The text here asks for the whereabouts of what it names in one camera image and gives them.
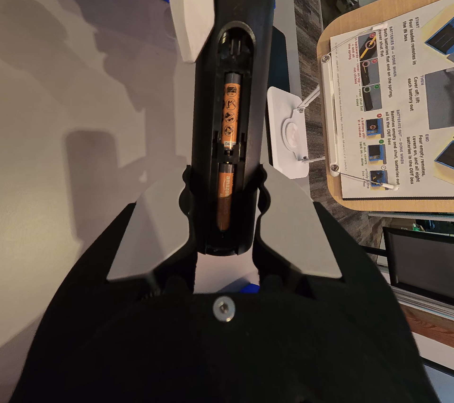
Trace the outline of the black remote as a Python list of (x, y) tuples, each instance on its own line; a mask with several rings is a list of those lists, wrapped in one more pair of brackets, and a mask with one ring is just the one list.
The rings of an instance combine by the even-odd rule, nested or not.
[[(275, 0), (214, 0), (215, 21), (196, 60), (190, 190), (199, 252), (229, 256), (253, 243), (266, 110)], [(241, 75), (237, 142), (226, 155), (220, 142), (224, 80)], [(231, 222), (216, 224), (218, 170), (235, 166)]]

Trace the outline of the orange black aaa battery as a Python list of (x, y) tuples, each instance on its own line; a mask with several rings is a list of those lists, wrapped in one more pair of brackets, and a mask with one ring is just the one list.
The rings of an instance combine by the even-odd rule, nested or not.
[(224, 153), (232, 155), (237, 142), (237, 130), (239, 122), (239, 104), (241, 94), (241, 75), (227, 73), (224, 80), (223, 112), (221, 124), (220, 142)]
[(227, 231), (230, 227), (234, 179), (235, 166), (230, 163), (221, 163), (218, 170), (216, 207), (216, 224), (221, 232)]

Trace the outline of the wooden board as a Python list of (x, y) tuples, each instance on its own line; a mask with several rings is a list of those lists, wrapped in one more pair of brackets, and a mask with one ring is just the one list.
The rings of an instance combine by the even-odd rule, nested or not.
[(366, 26), (386, 22), (398, 15), (411, 12), (439, 0), (378, 0), (352, 12), (344, 14), (330, 23), (323, 31), (317, 44), (319, 84), (321, 88), (321, 111), (325, 147), (326, 178), (332, 197), (342, 206), (357, 211), (373, 212), (445, 212), (453, 213), (453, 199), (447, 200), (372, 200), (346, 201), (341, 194), (341, 180), (338, 173), (332, 172), (331, 151), (334, 150), (334, 121), (328, 119), (332, 113), (332, 97), (328, 87), (326, 70), (328, 63), (322, 62), (330, 50), (332, 36), (354, 31)]

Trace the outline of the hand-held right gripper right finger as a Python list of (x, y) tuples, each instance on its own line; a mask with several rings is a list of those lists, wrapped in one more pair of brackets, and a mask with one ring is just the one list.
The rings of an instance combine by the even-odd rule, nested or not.
[(255, 239), (304, 275), (340, 279), (312, 198), (273, 166), (262, 169)]

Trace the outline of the white board stand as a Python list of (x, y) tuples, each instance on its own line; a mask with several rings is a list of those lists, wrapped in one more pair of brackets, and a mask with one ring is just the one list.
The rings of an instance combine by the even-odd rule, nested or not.
[[(309, 165), (327, 160), (329, 174), (341, 175), (331, 53), (321, 58), (321, 85), (304, 100), (276, 87), (267, 92), (270, 156), (272, 166), (289, 179), (306, 178)], [(320, 94), (324, 102), (327, 151), (324, 157), (309, 158), (306, 110)]]

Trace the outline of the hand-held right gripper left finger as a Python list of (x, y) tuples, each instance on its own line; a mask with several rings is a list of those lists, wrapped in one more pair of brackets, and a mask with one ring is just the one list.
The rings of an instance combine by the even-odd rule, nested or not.
[(189, 242), (190, 223), (180, 197), (190, 173), (189, 165), (178, 167), (139, 196), (107, 274), (108, 281), (149, 279)]

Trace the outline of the black monitor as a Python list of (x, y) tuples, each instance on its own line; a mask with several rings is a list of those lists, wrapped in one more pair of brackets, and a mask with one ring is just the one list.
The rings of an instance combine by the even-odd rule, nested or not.
[(453, 306), (453, 237), (390, 227), (383, 236), (391, 286)]

